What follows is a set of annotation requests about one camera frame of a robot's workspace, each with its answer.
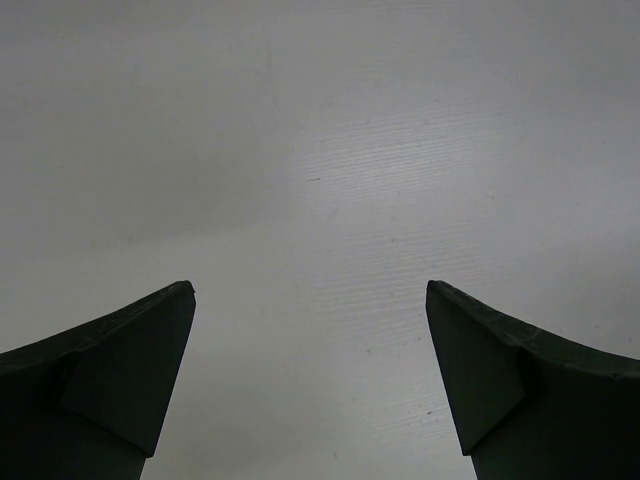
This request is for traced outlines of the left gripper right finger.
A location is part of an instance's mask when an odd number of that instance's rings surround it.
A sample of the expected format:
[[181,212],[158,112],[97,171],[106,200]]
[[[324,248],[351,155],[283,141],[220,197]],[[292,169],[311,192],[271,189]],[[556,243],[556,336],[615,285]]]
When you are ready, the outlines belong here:
[[639,362],[503,314],[444,281],[426,315],[479,479],[636,479]]

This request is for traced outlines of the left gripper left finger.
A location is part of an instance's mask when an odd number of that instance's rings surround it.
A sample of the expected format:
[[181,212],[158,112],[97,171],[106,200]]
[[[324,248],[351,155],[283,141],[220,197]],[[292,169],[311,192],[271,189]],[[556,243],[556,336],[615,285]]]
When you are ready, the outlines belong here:
[[178,281],[1,355],[4,479],[138,479],[154,456],[188,343]]

